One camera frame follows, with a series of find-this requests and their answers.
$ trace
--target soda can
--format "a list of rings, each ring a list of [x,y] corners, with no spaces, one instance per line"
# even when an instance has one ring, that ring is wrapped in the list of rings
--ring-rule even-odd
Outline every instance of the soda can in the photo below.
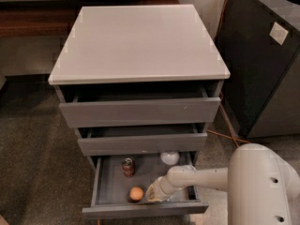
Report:
[[[134,169],[134,161],[130,158],[125,158],[122,162],[122,169],[124,176],[131,177],[135,173]]]

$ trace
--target open drawer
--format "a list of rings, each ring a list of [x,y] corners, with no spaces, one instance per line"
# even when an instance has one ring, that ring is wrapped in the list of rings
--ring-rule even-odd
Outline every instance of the open drawer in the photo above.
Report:
[[[80,129],[78,144],[85,156],[200,151],[207,134],[203,124]]]
[[[70,128],[212,122],[219,98],[200,82],[61,86],[60,109]]]
[[[125,177],[122,161],[132,158],[135,175]],[[181,153],[178,165],[191,164],[189,153]],[[200,202],[194,187],[177,191],[169,202],[148,202],[143,196],[137,203],[128,201],[132,187],[144,194],[148,187],[171,166],[165,165],[159,154],[101,157],[97,161],[91,207],[82,210],[86,218],[137,218],[204,213],[207,202]]]

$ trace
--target white robotic arm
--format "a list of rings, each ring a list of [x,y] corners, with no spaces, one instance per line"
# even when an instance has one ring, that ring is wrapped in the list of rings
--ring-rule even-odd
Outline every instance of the white robotic arm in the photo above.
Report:
[[[236,149],[228,169],[170,168],[146,197],[150,202],[168,201],[175,191],[195,185],[228,192],[230,225],[291,224],[288,200],[300,193],[295,169],[272,150],[250,143]]]

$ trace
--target white sticker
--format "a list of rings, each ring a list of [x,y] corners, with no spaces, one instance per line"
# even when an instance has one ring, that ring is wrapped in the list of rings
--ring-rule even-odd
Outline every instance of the white sticker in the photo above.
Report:
[[[285,38],[288,36],[289,31],[280,26],[277,22],[274,22],[270,36],[280,45],[283,44]]]

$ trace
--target concrete floor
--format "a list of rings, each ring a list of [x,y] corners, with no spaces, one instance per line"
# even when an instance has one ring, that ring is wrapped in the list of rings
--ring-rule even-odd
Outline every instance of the concrete floor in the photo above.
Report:
[[[11,82],[0,98],[0,214],[9,224],[97,224],[84,220],[94,174],[76,136],[45,82]],[[227,133],[218,113],[210,127]],[[258,139],[300,173],[300,135]],[[230,140],[209,135],[196,167],[228,166]],[[103,220],[102,224],[227,224],[227,194],[199,188],[210,207],[203,215]],[[292,201],[292,224],[300,224],[300,198]]]

